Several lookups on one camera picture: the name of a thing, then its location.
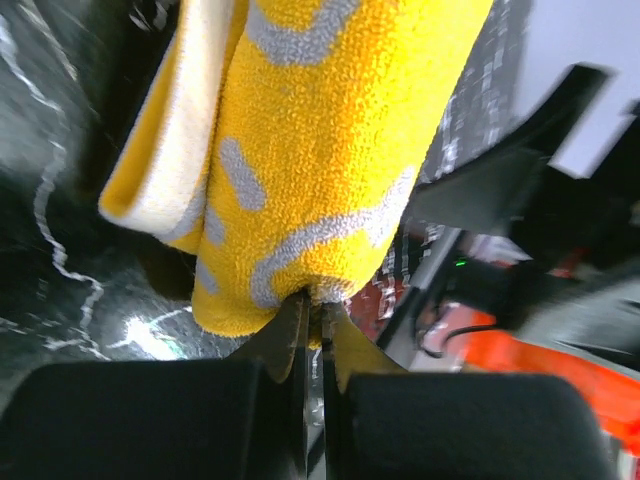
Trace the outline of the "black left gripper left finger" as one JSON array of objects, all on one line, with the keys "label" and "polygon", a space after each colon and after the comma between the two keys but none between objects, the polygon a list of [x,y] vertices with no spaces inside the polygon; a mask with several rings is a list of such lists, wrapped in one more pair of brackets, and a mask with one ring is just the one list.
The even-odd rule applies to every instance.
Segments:
[{"label": "black left gripper left finger", "polygon": [[33,371],[1,417],[5,479],[303,479],[309,297],[222,360]]}]

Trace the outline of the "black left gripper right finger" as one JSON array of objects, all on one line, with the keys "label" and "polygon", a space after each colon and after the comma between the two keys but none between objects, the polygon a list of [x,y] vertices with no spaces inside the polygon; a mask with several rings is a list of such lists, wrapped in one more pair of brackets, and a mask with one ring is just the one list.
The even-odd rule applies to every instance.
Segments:
[{"label": "black left gripper right finger", "polygon": [[331,479],[613,479],[590,407],[538,374],[410,372],[322,310]]}]

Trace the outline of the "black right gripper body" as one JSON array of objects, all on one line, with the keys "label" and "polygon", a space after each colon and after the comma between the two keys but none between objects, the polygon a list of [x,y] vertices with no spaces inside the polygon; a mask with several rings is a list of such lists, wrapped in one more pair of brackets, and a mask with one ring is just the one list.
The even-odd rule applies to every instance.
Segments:
[{"label": "black right gripper body", "polygon": [[417,189],[411,216],[443,232],[412,278],[411,321],[448,300],[533,345],[638,348],[638,110],[591,176],[552,163],[609,77],[570,66],[514,130]]}]

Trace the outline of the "orange and grey towel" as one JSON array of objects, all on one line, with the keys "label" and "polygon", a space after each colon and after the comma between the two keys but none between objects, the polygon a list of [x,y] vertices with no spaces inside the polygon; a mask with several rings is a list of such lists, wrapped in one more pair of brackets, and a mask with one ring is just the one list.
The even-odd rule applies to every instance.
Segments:
[{"label": "orange and grey towel", "polygon": [[101,214],[196,259],[195,321],[251,335],[383,261],[488,1],[184,1]]}]

